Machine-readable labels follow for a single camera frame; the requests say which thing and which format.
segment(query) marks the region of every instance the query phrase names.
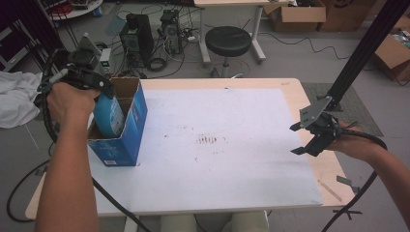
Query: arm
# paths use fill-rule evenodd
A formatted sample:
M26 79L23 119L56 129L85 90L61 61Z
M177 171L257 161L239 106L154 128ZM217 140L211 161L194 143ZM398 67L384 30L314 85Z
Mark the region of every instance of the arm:
M87 155L87 123L97 95L66 83L55 84L48 95L51 117L61 130L44 180L36 231L99 231Z
M367 162L379 175L410 229L410 169L403 162L372 141L351 135L343 135L328 149Z

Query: desk leg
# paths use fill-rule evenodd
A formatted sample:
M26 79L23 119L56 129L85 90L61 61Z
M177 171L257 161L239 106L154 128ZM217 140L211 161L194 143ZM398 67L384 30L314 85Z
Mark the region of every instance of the desk leg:
M259 24L260 24L260 18L262 16L262 11L263 11L263 6L257 6L256 11L255 11L255 21L253 24L253 32L252 32L252 46L255 49L259 64L261 64L262 61L266 60L266 56L263 53L262 48L260 48L259 42L256 39L257 33L259 31Z
M199 48L201 49L203 64L204 65L210 65L211 64L211 58L209 57L208 48L206 47L206 44L205 44L204 11L205 11L205 8L201 8L201 10L200 10L200 19L199 19L200 20L200 25L199 25L199 30L200 30Z
M124 227L124 232L136 232L138 225L133 222L133 220L127 217L126 226Z

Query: blue bottle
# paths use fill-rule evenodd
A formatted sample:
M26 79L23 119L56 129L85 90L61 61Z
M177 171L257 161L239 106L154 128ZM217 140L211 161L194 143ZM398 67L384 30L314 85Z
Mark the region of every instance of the blue bottle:
M119 137L124 128L124 114L117 99L100 94L94 108L94 120L105 138Z

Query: black stool seat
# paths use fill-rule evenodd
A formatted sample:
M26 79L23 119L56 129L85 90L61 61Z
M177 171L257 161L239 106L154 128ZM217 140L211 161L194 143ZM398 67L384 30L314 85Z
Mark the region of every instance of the black stool seat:
M215 27L205 36L205 44L211 51L224 57L237 57L248 52L252 38L241 28Z

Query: black marks on paper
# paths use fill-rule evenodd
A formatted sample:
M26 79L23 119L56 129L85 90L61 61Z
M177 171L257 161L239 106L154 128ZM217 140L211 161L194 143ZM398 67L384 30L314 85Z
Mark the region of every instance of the black marks on paper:
M209 134L199 134L198 138L196 139L196 143L198 144L214 144L218 141L218 139Z

